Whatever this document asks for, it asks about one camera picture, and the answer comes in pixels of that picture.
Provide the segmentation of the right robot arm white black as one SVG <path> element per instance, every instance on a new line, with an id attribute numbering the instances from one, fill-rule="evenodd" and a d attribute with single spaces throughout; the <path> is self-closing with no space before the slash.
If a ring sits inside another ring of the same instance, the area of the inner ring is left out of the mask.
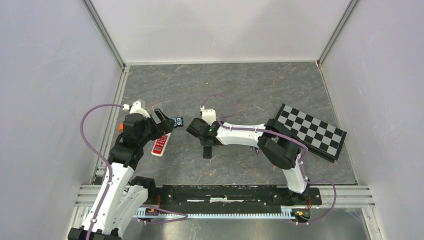
<path id="1" fill-rule="evenodd" d="M 215 146 L 241 145 L 259 149 L 270 163 L 282 169 L 293 203 L 302 204 L 309 198 L 309 179 L 301 168 L 302 154 L 306 154 L 308 148 L 278 120 L 269 119 L 259 125 L 236 125 L 194 118 L 186 131 L 199 139 L 204 147 L 204 158 L 212 156 Z"/>

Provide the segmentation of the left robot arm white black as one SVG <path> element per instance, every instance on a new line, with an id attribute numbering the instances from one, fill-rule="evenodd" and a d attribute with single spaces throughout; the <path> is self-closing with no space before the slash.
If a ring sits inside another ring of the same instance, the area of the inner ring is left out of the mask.
<path id="1" fill-rule="evenodd" d="M 132 178 L 144 155 L 144 146 L 173 131 L 175 121 L 160 109 L 156 122 L 143 108 L 130 107 L 119 125 L 119 135 L 105 164 L 107 171 L 99 193 L 80 227 L 71 228 L 69 240 L 120 240 L 137 209 L 157 198 L 155 181 Z"/>

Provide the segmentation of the red white remote control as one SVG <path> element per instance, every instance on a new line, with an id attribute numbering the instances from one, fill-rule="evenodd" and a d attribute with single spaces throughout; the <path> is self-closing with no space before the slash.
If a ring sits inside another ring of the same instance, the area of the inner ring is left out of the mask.
<path id="1" fill-rule="evenodd" d="M 167 133 L 156 139 L 151 150 L 151 154 L 154 156 L 162 157 L 169 142 L 170 136 L 171 133 Z"/>

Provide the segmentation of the orange tape roll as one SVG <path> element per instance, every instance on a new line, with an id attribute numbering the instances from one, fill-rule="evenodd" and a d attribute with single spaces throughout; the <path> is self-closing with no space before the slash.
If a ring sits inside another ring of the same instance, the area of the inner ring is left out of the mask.
<path id="1" fill-rule="evenodd" d="M 124 130 L 123 123 L 120 123 L 120 124 L 119 124 L 119 126 L 118 126 L 118 131 L 119 131 L 120 133 L 122 133 L 122 132 L 123 132 L 123 130 Z"/>

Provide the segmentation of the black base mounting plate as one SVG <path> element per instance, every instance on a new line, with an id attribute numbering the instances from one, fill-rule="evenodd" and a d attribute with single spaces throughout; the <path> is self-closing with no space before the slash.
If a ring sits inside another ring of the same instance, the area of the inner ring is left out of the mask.
<path id="1" fill-rule="evenodd" d="M 281 207 L 320 206 L 320 190 L 294 193 L 285 185 L 162 185 L 148 194 L 147 205 L 186 214 L 278 213 Z"/>

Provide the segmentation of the black white checkerboard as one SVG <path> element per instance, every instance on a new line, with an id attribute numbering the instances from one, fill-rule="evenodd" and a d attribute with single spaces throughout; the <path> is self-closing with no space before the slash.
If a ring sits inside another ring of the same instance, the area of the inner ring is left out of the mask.
<path id="1" fill-rule="evenodd" d="M 347 132 L 283 103 L 276 114 L 310 152 L 333 163 L 339 159 Z"/>

